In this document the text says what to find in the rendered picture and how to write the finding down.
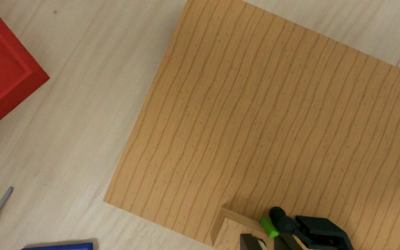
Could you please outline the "small light wooden block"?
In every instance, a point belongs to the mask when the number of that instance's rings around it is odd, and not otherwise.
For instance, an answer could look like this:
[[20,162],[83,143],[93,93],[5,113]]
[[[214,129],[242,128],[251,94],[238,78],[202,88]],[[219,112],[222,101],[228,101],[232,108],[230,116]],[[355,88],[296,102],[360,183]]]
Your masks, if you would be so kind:
[[274,250],[270,238],[260,222],[221,207],[210,232],[212,247],[217,250],[240,250],[240,234],[251,233],[262,240],[267,250]]

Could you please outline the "flat wooden board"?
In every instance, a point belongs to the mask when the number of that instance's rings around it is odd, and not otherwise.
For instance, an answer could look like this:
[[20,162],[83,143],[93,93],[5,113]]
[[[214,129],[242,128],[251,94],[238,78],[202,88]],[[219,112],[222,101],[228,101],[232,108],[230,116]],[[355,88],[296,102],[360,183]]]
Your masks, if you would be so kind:
[[187,0],[103,201],[213,247],[220,208],[400,250],[400,68],[243,0]]

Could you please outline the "light wooden dowel pin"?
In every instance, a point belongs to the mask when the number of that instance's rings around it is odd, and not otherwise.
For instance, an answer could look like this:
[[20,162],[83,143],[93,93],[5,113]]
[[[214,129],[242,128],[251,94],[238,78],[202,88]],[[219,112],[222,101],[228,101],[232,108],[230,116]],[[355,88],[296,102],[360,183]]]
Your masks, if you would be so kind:
[[260,243],[262,249],[263,249],[263,250],[267,250],[265,244],[264,244],[261,240],[258,240],[258,241],[259,241],[259,243]]

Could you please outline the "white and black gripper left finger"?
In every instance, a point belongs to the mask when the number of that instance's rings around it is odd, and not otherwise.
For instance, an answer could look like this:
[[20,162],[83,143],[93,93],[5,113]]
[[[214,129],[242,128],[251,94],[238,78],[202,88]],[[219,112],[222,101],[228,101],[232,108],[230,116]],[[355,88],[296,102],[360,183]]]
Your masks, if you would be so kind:
[[251,233],[240,234],[240,250],[263,250],[256,236]]

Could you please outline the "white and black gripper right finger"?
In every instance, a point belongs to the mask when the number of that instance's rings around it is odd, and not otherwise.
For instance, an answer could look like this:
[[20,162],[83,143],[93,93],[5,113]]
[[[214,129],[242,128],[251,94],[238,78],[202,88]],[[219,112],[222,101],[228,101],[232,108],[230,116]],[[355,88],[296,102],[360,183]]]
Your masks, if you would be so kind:
[[303,250],[290,233],[279,233],[274,236],[274,250]]

